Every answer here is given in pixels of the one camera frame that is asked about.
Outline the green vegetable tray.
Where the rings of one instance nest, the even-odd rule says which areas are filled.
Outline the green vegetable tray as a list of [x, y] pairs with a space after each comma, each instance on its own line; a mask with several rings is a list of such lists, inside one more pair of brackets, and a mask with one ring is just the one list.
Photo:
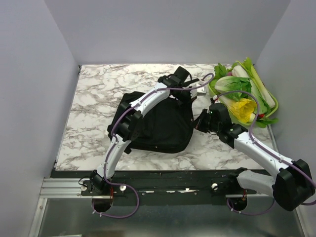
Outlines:
[[254, 101], [257, 104], [257, 109], [255, 112], [255, 118], [254, 120], [256, 120], [256, 125], [258, 127], [264, 128], [269, 124], [273, 124], [277, 122], [277, 119], [270, 119], [269, 116], [276, 110], [277, 106], [275, 106], [273, 109], [271, 109], [269, 107], [269, 105], [267, 104], [267, 102], [263, 99], [263, 97], [261, 96], [261, 93], [259, 92], [257, 86], [255, 85], [255, 83], [253, 82], [253, 80], [251, 78], [250, 79], [250, 83], [251, 83], [251, 92], [245, 92], [245, 91], [240, 91], [240, 90], [236, 90], [236, 91], [229, 91], [229, 92], [225, 92], [225, 93], [220, 93], [215, 89], [215, 83], [218, 79], [225, 77], [225, 76], [232, 76], [229, 73], [221, 73], [221, 72], [216, 72], [215, 73], [215, 78], [214, 80], [212, 80], [212, 82], [209, 84], [209, 89], [210, 89], [210, 94], [213, 95], [213, 100], [216, 103], [222, 103], [224, 104], [228, 111], [229, 111], [229, 115], [231, 116], [233, 122], [235, 123], [239, 123], [243, 126], [250, 126], [251, 123], [242, 123], [239, 122], [236, 117], [232, 114], [232, 112], [230, 111], [229, 107], [228, 107], [228, 100], [229, 98], [226, 96], [227, 94], [233, 93], [233, 92], [242, 92], [247, 94], [247, 97], [245, 97], [246, 99], [250, 99], [252, 101]]

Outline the green celery stalk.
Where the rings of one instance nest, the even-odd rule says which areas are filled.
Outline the green celery stalk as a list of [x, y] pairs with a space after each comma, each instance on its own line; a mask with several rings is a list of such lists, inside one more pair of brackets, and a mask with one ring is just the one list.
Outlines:
[[268, 92], [265, 88], [264, 84], [262, 83], [259, 75], [257, 74], [252, 61], [249, 58], [246, 58], [243, 62], [237, 61], [237, 63], [248, 73], [250, 78], [253, 80], [255, 85], [257, 86], [259, 92], [263, 99], [267, 102], [269, 107], [273, 109], [277, 104], [273, 99], [272, 95]]

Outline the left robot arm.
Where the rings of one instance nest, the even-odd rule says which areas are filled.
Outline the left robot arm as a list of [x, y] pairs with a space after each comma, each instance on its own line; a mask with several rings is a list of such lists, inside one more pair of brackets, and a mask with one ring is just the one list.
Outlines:
[[111, 143], [105, 160], [89, 177], [97, 194], [104, 195], [109, 191], [109, 182], [116, 165], [129, 144], [139, 136], [145, 115], [170, 96], [181, 99], [181, 93], [188, 92], [191, 99], [191, 89], [185, 84], [187, 78], [192, 78], [192, 75], [179, 66], [174, 73], [159, 77], [155, 86], [137, 100], [119, 105], [117, 118], [113, 120], [114, 125], [110, 129]]

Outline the napa cabbage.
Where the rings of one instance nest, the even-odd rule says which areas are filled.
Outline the napa cabbage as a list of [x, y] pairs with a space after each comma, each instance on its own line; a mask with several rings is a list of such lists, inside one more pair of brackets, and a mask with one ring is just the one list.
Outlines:
[[[236, 90], [245, 91], [248, 93], [251, 92], [251, 83], [249, 78], [225, 76], [218, 79], [214, 87], [220, 93]], [[247, 94], [242, 92], [233, 92], [227, 94], [226, 96], [234, 101], [239, 101], [241, 98], [247, 97]]]

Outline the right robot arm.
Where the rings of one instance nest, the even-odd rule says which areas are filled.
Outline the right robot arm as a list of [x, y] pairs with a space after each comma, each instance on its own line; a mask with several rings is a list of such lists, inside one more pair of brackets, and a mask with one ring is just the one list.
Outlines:
[[215, 133], [220, 141], [246, 154], [268, 172], [264, 175], [238, 169], [227, 181], [230, 192], [253, 190], [273, 197], [287, 211], [308, 205], [307, 200], [316, 193], [316, 184], [305, 161], [281, 155], [256, 139], [245, 127], [232, 123], [223, 104], [212, 104], [209, 109], [204, 109], [193, 125], [198, 131]]

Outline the aluminium mounting rail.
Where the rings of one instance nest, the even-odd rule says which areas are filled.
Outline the aluminium mounting rail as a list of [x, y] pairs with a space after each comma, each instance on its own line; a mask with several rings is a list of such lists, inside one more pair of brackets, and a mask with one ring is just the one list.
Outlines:
[[[88, 188], [85, 188], [78, 183], [77, 179], [59, 179], [59, 178], [48, 178], [44, 179], [41, 191], [40, 198], [110, 198], [110, 193], [113, 195], [118, 194], [127, 194], [128, 188], [126, 185], [119, 186], [118, 191], [108, 191], [106, 194], [100, 194], [97, 191], [88, 191]], [[185, 188], [180, 190], [148, 190], [148, 191], [138, 191], [139, 196], [144, 196], [146, 194], [194, 194], [197, 195], [198, 192], [202, 190]], [[231, 194], [225, 195], [226, 198], [242, 198], [243, 194]], [[255, 194], [246, 194], [245, 197], [268, 197], [266, 194], [255, 193]]]

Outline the black backpack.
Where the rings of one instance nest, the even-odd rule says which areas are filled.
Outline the black backpack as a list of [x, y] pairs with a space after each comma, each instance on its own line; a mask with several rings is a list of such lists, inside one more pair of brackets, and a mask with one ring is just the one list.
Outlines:
[[[119, 105], [137, 100], [143, 92], [134, 91], [123, 95]], [[144, 117], [139, 136], [126, 148], [174, 154], [186, 149], [193, 134], [192, 103], [182, 103], [173, 96], [158, 103]]]

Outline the yellow flower vegetable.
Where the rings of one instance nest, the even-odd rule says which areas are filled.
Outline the yellow flower vegetable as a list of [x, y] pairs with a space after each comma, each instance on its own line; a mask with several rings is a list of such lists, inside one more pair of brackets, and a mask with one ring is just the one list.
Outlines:
[[251, 123], [255, 118], [257, 104], [246, 98], [239, 101], [228, 100], [228, 107], [239, 122]]

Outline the white daikon radish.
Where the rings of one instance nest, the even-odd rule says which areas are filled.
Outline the white daikon radish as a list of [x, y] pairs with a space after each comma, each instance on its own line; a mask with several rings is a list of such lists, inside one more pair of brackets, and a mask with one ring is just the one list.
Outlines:
[[238, 78], [249, 78], [248, 73], [240, 65], [234, 66], [234, 68], [232, 69], [232, 76]]

